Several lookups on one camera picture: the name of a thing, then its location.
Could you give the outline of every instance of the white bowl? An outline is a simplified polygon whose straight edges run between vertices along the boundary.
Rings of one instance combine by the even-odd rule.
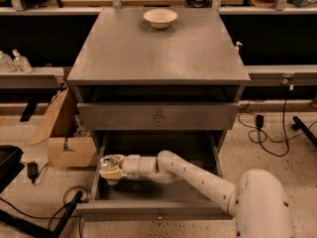
[[[177,18],[174,11],[167,9],[153,9],[144,14],[144,18],[151,23],[151,26],[158,29],[167,28]]]

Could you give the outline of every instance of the bottle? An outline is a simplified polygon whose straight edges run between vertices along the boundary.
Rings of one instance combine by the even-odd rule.
[[[8,54],[4,54],[2,51],[0,51],[0,70],[1,69],[6,72],[16,69],[11,57]]]
[[[21,56],[17,50],[13,50],[12,53],[14,55],[13,64],[16,66],[18,71],[29,73],[33,70],[26,57]]]

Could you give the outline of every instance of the gray cabinet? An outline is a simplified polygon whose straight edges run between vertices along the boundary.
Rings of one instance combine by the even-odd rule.
[[[171,150],[218,176],[218,152],[249,82],[218,13],[171,8],[167,29],[143,19],[146,8],[104,9],[68,77],[78,110],[108,154],[155,156]],[[98,167],[86,220],[228,217],[183,181],[123,180],[111,187]]]

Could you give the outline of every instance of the drawer handle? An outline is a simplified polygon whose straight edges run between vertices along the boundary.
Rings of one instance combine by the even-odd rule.
[[[164,116],[162,115],[162,114],[157,114],[156,116],[155,116],[155,121],[157,122],[157,123],[160,123],[160,122],[162,122],[164,120]]]

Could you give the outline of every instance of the black chair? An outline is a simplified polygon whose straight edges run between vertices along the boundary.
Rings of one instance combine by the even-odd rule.
[[[0,193],[7,187],[8,184],[19,174],[24,168],[20,162],[23,152],[20,148],[15,146],[0,146]],[[50,231],[44,227],[33,224],[27,220],[11,215],[0,209],[0,222],[10,225],[24,233],[33,237],[49,238],[59,237],[62,229],[66,225],[72,212],[76,208],[77,203],[82,197],[82,192],[79,191],[71,203],[67,207],[65,213],[60,219],[54,231]]]

